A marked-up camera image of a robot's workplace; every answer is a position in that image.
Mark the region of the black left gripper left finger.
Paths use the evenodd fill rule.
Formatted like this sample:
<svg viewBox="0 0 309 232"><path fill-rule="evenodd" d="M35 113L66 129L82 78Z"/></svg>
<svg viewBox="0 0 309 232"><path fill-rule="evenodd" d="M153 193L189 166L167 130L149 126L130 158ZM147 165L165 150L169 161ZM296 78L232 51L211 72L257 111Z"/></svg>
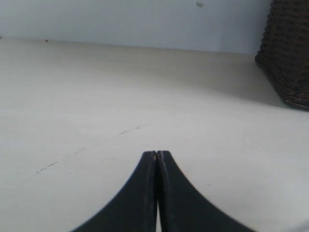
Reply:
<svg viewBox="0 0 309 232"><path fill-rule="evenodd" d="M144 152L118 193L75 232L155 232L156 153Z"/></svg>

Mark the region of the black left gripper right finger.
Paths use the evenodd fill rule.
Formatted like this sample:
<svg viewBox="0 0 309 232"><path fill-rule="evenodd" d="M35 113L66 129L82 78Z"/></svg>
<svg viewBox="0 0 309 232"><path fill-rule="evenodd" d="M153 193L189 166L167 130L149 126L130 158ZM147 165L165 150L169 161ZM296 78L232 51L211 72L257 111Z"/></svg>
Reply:
<svg viewBox="0 0 309 232"><path fill-rule="evenodd" d="M169 151L157 152L158 203L163 232L252 232L209 202L190 183Z"/></svg>

